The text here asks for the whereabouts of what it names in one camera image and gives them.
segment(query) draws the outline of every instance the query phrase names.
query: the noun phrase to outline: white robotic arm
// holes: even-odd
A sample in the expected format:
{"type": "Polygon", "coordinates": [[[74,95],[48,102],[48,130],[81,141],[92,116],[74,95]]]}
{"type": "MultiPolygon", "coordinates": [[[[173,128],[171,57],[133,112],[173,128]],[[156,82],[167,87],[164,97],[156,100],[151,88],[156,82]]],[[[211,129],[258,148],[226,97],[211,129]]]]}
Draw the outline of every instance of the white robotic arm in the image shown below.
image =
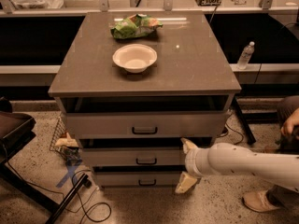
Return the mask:
{"type": "Polygon", "coordinates": [[[181,141],[187,172],[182,173],[176,193],[186,192],[207,175],[254,175],[299,192],[299,155],[255,153],[228,143],[200,148],[189,139],[181,141]]]}

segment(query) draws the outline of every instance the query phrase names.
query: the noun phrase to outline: stool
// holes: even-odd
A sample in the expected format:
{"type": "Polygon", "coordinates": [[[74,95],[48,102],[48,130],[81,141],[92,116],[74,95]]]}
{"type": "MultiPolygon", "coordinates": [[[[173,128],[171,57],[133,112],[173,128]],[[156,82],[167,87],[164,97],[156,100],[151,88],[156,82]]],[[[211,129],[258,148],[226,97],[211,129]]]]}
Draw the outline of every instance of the stool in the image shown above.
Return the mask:
{"type": "Polygon", "coordinates": [[[63,201],[56,203],[6,167],[5,164],[36,136],[32,132],[35,124],[34,118],[27,114],[0,111],[0,178],[50,211],[46,223],[54,223],[88,177],[83,174],[63,201]]]}

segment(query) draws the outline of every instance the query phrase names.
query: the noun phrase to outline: plastic bottle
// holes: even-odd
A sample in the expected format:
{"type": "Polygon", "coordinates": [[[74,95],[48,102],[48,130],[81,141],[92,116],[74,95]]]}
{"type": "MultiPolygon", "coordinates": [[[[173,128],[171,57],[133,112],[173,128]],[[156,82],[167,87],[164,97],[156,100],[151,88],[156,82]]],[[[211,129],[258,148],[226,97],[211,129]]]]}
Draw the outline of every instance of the plastic bottle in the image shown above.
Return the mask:
{"type": "Polygon", "coordinates": [[[242,54],[237,61],[236,67],[240,70],[245,70],[253,52],[254,42],[250,41],[250,43],[244,47],[242,54]]]}

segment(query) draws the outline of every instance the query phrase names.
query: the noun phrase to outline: concrete floor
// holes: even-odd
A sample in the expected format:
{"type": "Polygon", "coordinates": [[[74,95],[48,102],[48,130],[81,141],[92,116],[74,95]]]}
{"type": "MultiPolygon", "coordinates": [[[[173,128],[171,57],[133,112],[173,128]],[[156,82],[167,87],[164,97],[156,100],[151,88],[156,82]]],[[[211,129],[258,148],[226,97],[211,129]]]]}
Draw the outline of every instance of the concrete floor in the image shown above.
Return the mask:
{"type": "MultiPolygon", "coordinates": [[[[36,119],[33,139],[20,151],[10,164],[20,175],[46,189],[66,194],[72,187],[70,178],[62,182],[67,174],[67,167],[60,155],[50,151],[51,140],[55,131],[60,112],[52,103],[15,103],[15,111],[28,113],[36,119]]],[[[236,131],[243,133],[235,113],[227,124],[236,131]]],[[[246,137],[239,145],[255,151],[262,151],[268,144],[274,144],[279,139],[278,125],[250,124],[257,142],[253,146],[246,143],[246,137]]],[[[236,143],[241,135],[230,130],[216,142],[236,143]]],[[[85,170],[82,163],[76,171],[85,170]]],[[[242,204],[241,198],[247,191],[269,189],[272,185],[252,176],[208,176],[190,192],[177,195],[172,188],[156,189],[105,189],[96,190],[93,185],[79,191],[83,202],[87,201],[86,209],[95,203],[105,202],[110,205],[112,214],[103,223],[107,224],[209,224],[209,223],[298,223],[299,208],[277,210],[271,213],[256,213],[242,204]]],[[[62,195],[53,194],[41,189],[41,192],[51,197],[55,202],[62,200],[62,195]]],[[[31,201],[8,183],[0,179],[0,223],[35,224],[45,223],[50,213],[37,203],[31,201]]],[[[68,210],[77,211],[80,202],[76,196],[67,206],[68,210]]],[[[76,213],[64,210],[56,223],[92,223],[83,217],[82,209],[76,213]]],[[[97,206],[91,213],[91,218],[103,219],[108,215],[108,208],[97,206]]]]}

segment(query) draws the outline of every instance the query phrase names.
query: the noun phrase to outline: drawer handle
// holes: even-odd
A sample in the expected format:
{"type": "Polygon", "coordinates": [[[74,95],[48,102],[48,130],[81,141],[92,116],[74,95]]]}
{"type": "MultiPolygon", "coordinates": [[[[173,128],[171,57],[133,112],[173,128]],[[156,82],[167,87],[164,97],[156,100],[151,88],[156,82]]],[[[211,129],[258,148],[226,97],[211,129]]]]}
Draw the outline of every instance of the drawer handle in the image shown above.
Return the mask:
{"type": "Polygon", "coordinates": [[[132,127],[133,134],[156,134],[158,127],[132,127]]]}
{"type": "Polygon", "coordinates": [[[155,186],[157,181],[156,179],[154,179],[152,182],[146,181],[146,182],[142,182],[141,180],[138,180],[139,186],[155,186]]]}
{"type": "Polygon", "coordinates": [[[136,163],[138,165],[154,165],[154,164],[157,164],[157,158],[155,158],[153,160],[153,162],[146,162],[146,161],[140,161],[139,158],[136,159],[136,163]]]}

